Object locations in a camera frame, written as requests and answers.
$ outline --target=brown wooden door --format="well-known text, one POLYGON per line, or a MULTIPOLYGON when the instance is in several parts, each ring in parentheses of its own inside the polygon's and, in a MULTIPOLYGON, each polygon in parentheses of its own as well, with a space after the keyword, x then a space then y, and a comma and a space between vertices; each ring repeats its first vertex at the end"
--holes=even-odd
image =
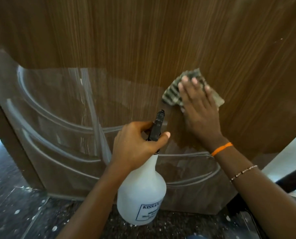
POLYGON ((217 213, 235 189, 161 102, 194 68, 249 159, 296 136, 296 0, 0 0, 0 104, 49 193, 85 196, 118 129, 164 108, 162 208, 217 213))

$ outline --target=hand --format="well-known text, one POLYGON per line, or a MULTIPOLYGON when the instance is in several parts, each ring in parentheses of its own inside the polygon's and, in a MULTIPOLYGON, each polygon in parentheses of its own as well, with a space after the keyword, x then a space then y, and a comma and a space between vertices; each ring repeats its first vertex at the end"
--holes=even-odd
POLYGON ((202 142, 202 145, 213 152, 227 143, 221 133, 219 112, 208 85, 203 92, 198 80, 183 77, 178 84, 184 105, 184 115, 188 129, 202 142))
POLYGON ((124 125, 114 140, 110 164, 130 173, 142 166, 158 149, 167 144, 169 132, 160 135, 158 141, 146 141, 141 133, 151 128, 153 122, 131 122, 124 125))

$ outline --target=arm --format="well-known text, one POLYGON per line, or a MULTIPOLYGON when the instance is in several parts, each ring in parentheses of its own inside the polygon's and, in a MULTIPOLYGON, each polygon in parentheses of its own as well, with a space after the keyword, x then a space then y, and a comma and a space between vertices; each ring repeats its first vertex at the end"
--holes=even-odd
POLYGON ((58 239, 99 238, 111 211, 118 188, 135 169, 142 166, 170 137, 163 133, 157 142, 145 141, 141 133, 153 122, 132 122, 118 132, 110 164, 82 205, 62 229, 58 239))
MULTIPOLYGON (((204 147, 212 153, 227 144, 210 88, 205 87, 204 93, 195 78, 192 82, 183 78, 179 90, 188 128, 204 147)), ((253 165, 233 146, 219 152, 215 159, 229 179, 253 165)), ((296 201, 258 168, 234 179, 233 185, 270 238, 296 238, 296 201)))

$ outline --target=person's right arm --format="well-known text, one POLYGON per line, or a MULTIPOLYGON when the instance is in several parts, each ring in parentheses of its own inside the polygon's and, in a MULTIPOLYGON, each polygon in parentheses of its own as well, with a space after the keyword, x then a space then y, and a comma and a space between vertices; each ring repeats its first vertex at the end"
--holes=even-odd
MULTIPOLYGON (((222 135, 219 113, 207 86, 187 77, 179 84, 188 128, 212 153, 229 141, 222 135)), ((253 164, 234 146, 214 156, 229 179, 253 164)), ((270 238, 296 238, 296 201, 266 177, 257 167, 233 180, 233 185, 270 238)))

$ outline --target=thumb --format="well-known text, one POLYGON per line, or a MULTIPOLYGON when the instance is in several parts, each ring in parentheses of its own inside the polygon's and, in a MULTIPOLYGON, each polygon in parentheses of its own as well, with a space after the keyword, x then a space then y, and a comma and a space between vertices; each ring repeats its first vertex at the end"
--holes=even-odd
POLYGON ((158 149, 162 148, 164 145, 167 144, 168 140, 170 138, 169 132, 164 132, 159 136, 158 141, 149 141, 149 145, 153 148, 153 150, 156 152, 158 149))

